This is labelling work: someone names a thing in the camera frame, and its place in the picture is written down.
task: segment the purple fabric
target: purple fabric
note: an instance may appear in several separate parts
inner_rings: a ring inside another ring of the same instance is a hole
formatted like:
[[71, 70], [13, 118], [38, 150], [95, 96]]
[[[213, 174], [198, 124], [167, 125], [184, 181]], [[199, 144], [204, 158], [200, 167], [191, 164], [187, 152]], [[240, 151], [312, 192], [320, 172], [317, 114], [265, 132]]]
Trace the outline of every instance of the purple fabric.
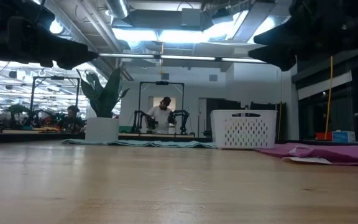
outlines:
[[323, 158], [333, 165], [358, 166], [358, 146], [313, 146], [296, 143], [276, 144], [274, 149], [257, 151], [276, 157]]

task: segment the red object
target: red object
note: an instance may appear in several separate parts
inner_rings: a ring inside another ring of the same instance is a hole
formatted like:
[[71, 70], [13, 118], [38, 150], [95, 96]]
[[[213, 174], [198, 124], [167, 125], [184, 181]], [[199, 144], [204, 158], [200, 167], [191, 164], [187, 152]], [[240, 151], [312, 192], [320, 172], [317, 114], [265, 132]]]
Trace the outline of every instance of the red object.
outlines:
[[328, 132], [327, 133], [327, 139], [324, 139], [324, 135], [325, 133], [316, 133], [316, 140], [333, 140], [333, 133], [332, 132]]

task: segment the robotic arm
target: robotic arm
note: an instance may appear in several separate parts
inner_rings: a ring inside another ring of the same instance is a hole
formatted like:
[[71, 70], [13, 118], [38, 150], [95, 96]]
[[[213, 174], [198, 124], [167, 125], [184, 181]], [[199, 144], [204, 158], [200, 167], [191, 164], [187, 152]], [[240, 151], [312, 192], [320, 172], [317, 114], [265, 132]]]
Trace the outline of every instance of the robotic arm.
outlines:
[[177, 116], [183, 116], [183, 120], [180, 126], [180, 134], [187, 134], [187, 130], [186, 130], [186, 122], [187, 122], [187, 118], [189, 117], [189, 112], [185, 111], [185, 110], [175, 110], [173, 112], [169, 113], [169, 117], [168, 117], [168, 123], [170, 124], [175, 124], [175, 118]]
[[[138, 123], [136, 123], [136, 118], [140, 114]], [[147, 113], [144, 113], [143, 111], [135, 111], [134, 112], [134, 125], [132, 126], [131, 133], [140, 133], [140, 130], [142, 129], [142, 118], [146, 117], [147, 124], [149, 125], [150, 129], [155, 129], [155, 125], [158, 124], [158, 121], [154, 120], [150, 115]]]

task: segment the person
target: person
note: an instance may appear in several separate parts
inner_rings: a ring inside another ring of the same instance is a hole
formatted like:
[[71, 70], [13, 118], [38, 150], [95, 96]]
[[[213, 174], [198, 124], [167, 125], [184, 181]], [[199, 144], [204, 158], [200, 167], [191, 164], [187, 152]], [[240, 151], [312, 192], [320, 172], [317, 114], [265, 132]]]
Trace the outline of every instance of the person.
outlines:
[[168, 116], [171, 112], [171, 109], [168, 108], [171, 103], [171, 98], [164, 97], [164, 99], [160, 102], [160, 105], [154, 106], [147, 113], [151, 117], [153, 117], [156, 121], [158, 121], [158, 126], [156, 127], [156, 131], [160, 133], [168, 133], [169, 123]]
[[67, 108], [67, 116], [59, 121], [58, 126], [64, 131], [71, 131], [73, 133], [80, 132], [84, 126], [84, 122], [81, 118], [77, 117], [79, 111], [78, 107], [74, 105], [69, 106]]

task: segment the plastic basket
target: plastic basket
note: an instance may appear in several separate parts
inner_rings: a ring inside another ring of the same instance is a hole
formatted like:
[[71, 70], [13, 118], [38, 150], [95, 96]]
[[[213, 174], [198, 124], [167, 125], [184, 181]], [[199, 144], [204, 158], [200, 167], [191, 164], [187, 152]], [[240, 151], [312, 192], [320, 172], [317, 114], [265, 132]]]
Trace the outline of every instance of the plastic basket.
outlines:
[[212, 138], [220, 149], [272, 149], [277, 111], [216, 110], [211, 113]]

